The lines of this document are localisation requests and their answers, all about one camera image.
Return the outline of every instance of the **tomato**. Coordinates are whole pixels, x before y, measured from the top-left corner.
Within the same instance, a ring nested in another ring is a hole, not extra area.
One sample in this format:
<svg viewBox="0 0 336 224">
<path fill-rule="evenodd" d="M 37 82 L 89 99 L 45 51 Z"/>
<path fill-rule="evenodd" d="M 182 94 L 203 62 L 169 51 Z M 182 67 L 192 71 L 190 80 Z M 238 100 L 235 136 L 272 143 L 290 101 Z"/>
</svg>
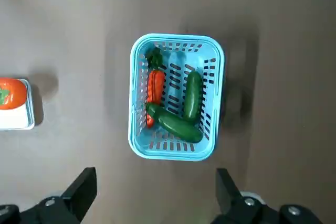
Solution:
<svg viewBox="0 0 336 224">
<path fill-rule="evenodd" d="M 0 78 L 0 110 L 11 110 L 27 101 L 27 88 L 19 80 Z"/>
</svg>

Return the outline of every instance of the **orange carrot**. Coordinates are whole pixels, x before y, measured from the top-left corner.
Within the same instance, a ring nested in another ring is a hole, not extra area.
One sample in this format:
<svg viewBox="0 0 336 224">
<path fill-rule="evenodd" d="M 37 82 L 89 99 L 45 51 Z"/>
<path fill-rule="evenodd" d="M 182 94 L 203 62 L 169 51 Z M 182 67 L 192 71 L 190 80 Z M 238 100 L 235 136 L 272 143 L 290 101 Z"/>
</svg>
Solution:
<svg viewBox="0 0 336 224">
<path fill-rule="evenodd" d="M 148 78 L 147 87 L 147 102 L 153 102 L 160 104 L 161 94 L 163 91 L 164 83 L 164 73 L 161 70 L 152 70 Z M 154 119 L 150 115 L 146 115 L 147 127 L 151 128 L 154 126 Z"/>
</svg>

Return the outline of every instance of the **zucchini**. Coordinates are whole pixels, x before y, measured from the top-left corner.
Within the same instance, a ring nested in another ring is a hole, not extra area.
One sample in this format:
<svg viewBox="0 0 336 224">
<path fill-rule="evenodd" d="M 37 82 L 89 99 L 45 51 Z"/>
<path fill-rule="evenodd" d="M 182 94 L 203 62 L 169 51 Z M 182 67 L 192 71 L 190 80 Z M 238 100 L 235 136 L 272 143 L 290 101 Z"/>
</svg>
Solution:
<svg viewBox="0 0 336 224">
<path fill-rule="evenodd" d="M 202 77 L 197 71 L 188 74 L 185 90 L 183 119 L 195 123 L 199 117 L 202 103 Z"/>
<path fill-rule="evenodd" d="M 198 143 L 203 138 L 203 133 L 191 123 L 155 103 L 148 102 L 146 111 L 161 127 L 174 136 L 180 137 L 181 140 L 189 143 Z"/>
</svg>

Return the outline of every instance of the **plastic vegetable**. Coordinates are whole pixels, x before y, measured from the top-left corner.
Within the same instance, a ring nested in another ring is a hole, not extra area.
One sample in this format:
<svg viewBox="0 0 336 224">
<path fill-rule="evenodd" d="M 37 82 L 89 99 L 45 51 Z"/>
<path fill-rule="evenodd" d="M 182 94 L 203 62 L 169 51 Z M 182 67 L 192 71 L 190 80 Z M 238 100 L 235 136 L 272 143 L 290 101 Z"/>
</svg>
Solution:
<svg viewBox="0 0 336 224">
<path fill-rule="evenodd" d="M 202 103 L 202 77 L 197 71 L 188 74 L 185 90 L 183 119 L 195 123 Z"/>
<path fill-rule="evenodd" d="M 165 130 L 190 143 L 198 143 L 202 140 L 202 132 L 191 123 L 179 116 L 165 110 L 155 103 L 147 103 L 147 113 L 154 118 Z"/>
<path fill-rule="evenodd" d="M 153 102 L 157 105 L 161 102 L 161 94 L 163 91 L 164 83 L 164 73 L 158 68 L 162 65 L 162 55 L 160 54 L 159 48 L 154 48 L 149 50 L 145 58 L 148 61 L 148 67 L 154 68 L 148 77 L 148 87 L 147 87 L 147 102 Z M 154 119 L 150 115 L 146 115 L 147 127 L 151 128 L 154 126 Z"/>
<path fill-rule="evenodd" d="M 22 106 L 27 101 L 27 88 L 19 80 L 0 78 L 0 110 Z"/>
</svg>

